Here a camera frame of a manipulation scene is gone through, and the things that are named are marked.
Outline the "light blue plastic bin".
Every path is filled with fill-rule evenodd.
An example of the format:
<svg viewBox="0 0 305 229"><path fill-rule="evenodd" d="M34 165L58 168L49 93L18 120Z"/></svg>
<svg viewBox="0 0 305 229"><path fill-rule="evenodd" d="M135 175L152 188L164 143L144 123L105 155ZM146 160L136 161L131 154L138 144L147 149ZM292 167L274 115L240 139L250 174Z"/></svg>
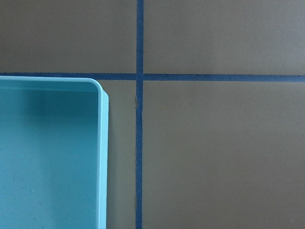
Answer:
<svg viewBox="0 0 305 229"><path fill-rule="evenodd" d="M0 226L104 229L109 97L90 78L0 78Z"/></svg>

